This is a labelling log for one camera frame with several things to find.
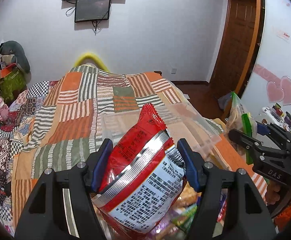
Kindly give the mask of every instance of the orange sleeve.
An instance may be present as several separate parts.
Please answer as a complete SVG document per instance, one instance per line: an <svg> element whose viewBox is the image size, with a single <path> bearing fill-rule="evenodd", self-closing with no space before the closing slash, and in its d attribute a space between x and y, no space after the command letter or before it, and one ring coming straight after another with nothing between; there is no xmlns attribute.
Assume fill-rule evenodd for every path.
<svg viewBox="0 0 291 240"><path fill-rule="evenodd" d="M279 214L274 222L278 226L279 232L284 229L291 218L291 206L287 207L281 214Z"/></svg>

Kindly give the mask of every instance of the black screen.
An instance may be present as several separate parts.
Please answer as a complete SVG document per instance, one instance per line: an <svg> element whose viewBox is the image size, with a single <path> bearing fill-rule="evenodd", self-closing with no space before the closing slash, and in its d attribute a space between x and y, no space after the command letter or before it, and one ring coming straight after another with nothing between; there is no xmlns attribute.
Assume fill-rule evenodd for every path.
<svg viewBox="0 0 291 240"><path fill-rule="evenodd" d="M74 22L107 20L110 0L77 0Z"/></svg>

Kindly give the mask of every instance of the heart decoration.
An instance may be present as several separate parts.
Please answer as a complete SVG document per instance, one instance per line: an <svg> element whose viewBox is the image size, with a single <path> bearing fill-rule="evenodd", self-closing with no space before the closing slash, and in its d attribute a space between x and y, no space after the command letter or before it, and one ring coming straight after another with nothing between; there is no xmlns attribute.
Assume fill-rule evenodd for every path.
<svg viewBox="0 0 291 240"><path fill-rule="evenodd" d="M280 88L284 91L283 105L291 105L291 79L287 76L281 78Z"/></svg>
<svg viewBox="0 0 291 240"><path fill-rule="evenodd" d="M283 89L277 88L276 84L273 81L269 81L267 83L266 91L270 103L281 102L285 97Z"/></svg>

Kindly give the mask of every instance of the wooden floor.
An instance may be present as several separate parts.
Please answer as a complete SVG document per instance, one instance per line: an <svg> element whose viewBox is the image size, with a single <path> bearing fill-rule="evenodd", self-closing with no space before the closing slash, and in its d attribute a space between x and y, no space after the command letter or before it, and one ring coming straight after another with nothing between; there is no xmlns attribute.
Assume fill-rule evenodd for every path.
<svg viewBox="0 0 291 240"><path fill-rule="evenodd" d="M209 119L220 118L223 111L209 86L204 84L176 85L184 94L188 94L190 103L203 116Z"/></svg>

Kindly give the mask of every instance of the bed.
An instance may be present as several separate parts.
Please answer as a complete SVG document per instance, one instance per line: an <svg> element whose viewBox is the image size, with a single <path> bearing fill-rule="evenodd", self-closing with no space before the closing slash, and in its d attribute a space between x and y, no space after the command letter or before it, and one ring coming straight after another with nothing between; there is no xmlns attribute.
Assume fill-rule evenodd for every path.
<svg viewBox="0 0 291 240"><path fill-rule="evenodd" d="M0 127L3 225L13 235L25 202L46 168L70 169L98 150L103 141L102 115L138 110L145 103L156 107L182 102L188 103L183 93L158 73L120 75L93 65L74 67L59 81L40 82L21 93L10 107L8 123ZM223 132L219 120L207 121L219 134ZM223 135L209 158L229 170L245 168L264 197L266 182ZM78 236L66 189L63 198L69 232Z"/></svg>

